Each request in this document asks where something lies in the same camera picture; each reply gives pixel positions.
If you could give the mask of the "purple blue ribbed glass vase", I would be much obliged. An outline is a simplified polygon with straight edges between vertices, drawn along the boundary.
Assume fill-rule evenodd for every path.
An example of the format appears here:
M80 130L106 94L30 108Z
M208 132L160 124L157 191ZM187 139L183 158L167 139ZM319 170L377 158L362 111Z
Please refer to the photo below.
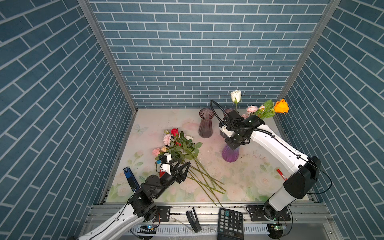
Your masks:
M233 150L228 145L225 145L222 151L222 158L228 163L233 163L239 158L239 154L240 148Z

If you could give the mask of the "white rose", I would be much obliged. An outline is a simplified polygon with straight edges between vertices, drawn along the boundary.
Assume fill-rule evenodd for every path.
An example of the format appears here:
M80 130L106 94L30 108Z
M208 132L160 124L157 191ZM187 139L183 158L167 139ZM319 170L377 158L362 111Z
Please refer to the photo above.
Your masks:
M235 104L236 106L236 109L238 107L238 104L241 102L242 100L242 92L240 90L235 90L235 91L232 91L230 93L231 95L231 100L232 102Z

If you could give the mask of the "orange rose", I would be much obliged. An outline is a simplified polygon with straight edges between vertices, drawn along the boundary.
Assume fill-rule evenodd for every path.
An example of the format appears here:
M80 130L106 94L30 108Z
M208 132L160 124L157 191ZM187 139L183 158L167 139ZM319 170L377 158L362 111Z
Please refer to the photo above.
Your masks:
M259 109L254 113L260 119L272 118L276 113L286 114L290 110L288 103L285 99L281 99L274 103L272 100L266 101Z

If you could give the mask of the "pink rose stem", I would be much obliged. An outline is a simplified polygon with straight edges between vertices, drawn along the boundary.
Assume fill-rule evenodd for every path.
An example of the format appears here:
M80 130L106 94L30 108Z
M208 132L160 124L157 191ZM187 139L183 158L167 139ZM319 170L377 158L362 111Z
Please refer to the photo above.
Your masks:
M260 106L260 107L256 107L256 106L249 106L247 107L247 113L246 114L243 114L242 117L244 119L250 117L250 116L257 116L259 117L260 119L262 118L261 115L263 113L263 111L265 110L265 106Z

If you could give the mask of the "pink glass vase with twine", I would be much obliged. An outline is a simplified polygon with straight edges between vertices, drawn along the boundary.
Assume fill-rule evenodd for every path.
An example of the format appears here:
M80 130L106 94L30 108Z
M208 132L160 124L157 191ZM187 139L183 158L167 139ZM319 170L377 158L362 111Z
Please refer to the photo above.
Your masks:
M224 114L224 116L226 116L226 115L228 115L230 112L232 112L232 111L236 111L235 109L231 109L231 108L229 108L229 109L225 109L225 114Z

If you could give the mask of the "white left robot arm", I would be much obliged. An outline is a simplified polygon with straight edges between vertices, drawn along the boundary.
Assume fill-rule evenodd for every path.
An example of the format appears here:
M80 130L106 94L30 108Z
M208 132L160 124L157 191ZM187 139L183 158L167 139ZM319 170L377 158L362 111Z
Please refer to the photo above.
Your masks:
M126 204L104 223L80 237L78 240L117 240L129 230L143 222L151 222L158 210L154 199L159 198L172 184L182 183L188 176L190 162L181 165L181 160L171 160L170 173L161 177L151 175L127 200Z

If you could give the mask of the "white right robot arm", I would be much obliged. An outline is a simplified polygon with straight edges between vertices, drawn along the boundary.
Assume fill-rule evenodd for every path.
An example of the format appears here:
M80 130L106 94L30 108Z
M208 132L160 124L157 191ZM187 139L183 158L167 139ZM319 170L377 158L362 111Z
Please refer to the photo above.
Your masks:
M302 199L317 182L321 160L308 157L293 148L259 117L243 118L236 110L224 113L219 123L220 133L227 146L237 150L240 146L256 143L274 156L290 176L283 185L264 203L263 214L274 221L289 204Z

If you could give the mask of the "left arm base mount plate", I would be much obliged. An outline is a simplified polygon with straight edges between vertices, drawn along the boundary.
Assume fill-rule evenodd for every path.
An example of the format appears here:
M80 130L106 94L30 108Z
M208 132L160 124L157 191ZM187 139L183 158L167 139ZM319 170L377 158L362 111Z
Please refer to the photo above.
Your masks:
M171 206L157 206L152 222L168 223L170 221Z

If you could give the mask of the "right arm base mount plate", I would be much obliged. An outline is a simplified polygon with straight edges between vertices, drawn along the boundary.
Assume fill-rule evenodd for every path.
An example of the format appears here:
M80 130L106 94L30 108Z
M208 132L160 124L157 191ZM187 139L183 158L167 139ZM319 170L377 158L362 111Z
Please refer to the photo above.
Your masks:
M278 221L285 220L291 221L291 213L288 207L283 208L281 211L276 211L270 206L264 205L247 205L246 210L250 215L252 222L263 222L263 221Z

